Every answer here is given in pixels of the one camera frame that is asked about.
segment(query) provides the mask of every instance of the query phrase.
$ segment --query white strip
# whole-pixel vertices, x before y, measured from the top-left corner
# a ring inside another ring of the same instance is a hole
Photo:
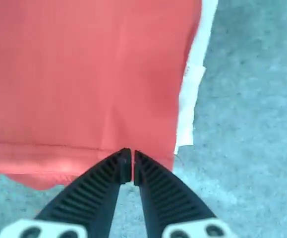
[[[198,96],[198,87],[206,70],[203,63],[211,36],[217,5],[218,0],[203,0],[202,2],[201,19],[189,52],[179,93],[175,154],[178,153],[179,146],[193,145],[194,143],[194,108]]]

